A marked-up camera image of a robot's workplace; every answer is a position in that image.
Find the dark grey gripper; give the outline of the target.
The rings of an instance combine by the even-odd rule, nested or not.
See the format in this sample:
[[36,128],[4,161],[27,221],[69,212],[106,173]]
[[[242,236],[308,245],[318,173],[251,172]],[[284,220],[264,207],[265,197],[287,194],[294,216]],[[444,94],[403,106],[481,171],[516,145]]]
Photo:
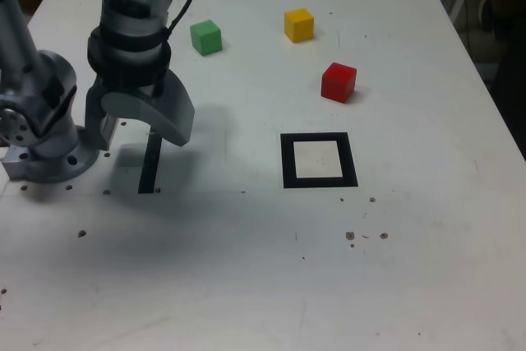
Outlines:
[[98,150],[109,150],[118,118],[142,121],[166,141],[184,146],[191,138],[194,115],[190,96],[172,71],[134,91],[110,91],[97,76],[85,101],[85,129]]

